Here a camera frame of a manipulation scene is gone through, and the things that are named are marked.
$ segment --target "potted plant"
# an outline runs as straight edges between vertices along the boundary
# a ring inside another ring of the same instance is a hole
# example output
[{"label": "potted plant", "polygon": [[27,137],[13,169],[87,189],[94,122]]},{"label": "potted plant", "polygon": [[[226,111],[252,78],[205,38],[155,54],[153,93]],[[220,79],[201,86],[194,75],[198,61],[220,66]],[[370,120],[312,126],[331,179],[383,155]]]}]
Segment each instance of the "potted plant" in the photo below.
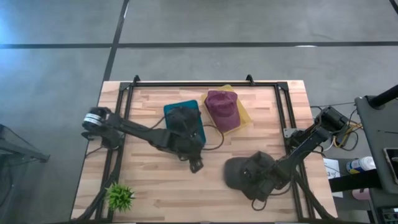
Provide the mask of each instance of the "potted plant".
[{"label": "potted plant", "polygon": [[134,192],[127,186],[113,183],[106,189],[106,200],[111,210],[119,210],[119,212],[130,210],[133,199],[135,199]]}]

